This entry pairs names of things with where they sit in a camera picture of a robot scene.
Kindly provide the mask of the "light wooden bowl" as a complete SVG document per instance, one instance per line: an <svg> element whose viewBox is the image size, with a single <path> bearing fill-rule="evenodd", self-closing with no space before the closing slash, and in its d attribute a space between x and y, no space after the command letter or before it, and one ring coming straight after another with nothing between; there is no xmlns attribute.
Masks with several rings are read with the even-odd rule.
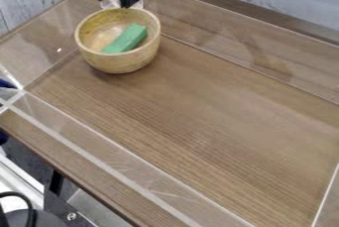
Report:
<svg viewBox="0 0 339 227"><path fill-rule="evenodd" d="M130 24L146 29L146 37L130 51L106 54L101 50ZM74 41L84 61L98 71L129 73L145 67L156 57L161 25L153 13L137 8L110 8L89 14L74 29Z"/></svg>

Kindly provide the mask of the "grey metal base plate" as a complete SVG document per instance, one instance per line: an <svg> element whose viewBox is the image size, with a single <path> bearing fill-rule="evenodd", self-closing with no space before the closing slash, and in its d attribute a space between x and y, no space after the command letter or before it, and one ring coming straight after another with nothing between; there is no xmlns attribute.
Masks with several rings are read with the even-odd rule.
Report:
<svg viewBox="0 0 339 227"><path fill-rule="evenodd" d="M43 191L43 210L55 215L62 220L66 227L97 227L47 189Z"/></svg>

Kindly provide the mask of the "black table leg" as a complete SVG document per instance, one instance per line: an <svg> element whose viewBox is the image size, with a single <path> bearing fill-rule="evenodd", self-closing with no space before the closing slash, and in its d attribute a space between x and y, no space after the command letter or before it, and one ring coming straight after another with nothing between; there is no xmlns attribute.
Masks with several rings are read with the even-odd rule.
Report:
<svg viewBox="0 0 339 227"><path fill-rule="evenodd" d="M59 195L62 191L62 185L63 185L63 177L62 175L54 170L51 172L51 178L49 183L49 191L54 195Z"/></svg>

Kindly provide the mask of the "green rectangular block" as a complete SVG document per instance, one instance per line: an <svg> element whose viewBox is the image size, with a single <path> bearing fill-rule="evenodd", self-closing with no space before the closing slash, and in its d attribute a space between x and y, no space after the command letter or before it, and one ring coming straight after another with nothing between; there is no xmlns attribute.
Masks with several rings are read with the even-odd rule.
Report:
<svg viewBox="0 0 339 227"><path fill-rule="evenodd" d="M105 54L129 52L146 38L148 31L144 26L130 24L113 41L101 49Z"/></svg>

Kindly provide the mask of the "clear acrylic tray walls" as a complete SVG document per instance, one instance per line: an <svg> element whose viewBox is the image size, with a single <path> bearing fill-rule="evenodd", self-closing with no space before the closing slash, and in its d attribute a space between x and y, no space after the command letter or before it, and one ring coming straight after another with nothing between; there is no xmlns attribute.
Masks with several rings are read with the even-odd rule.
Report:
<svg viewBox="0 0 339 227"><path fill-rule="evenodd" d="M144 0L153 62L106 74L63 0L0 37L0 130L134 227L339 227L339 32L233 0Z"/></svg>

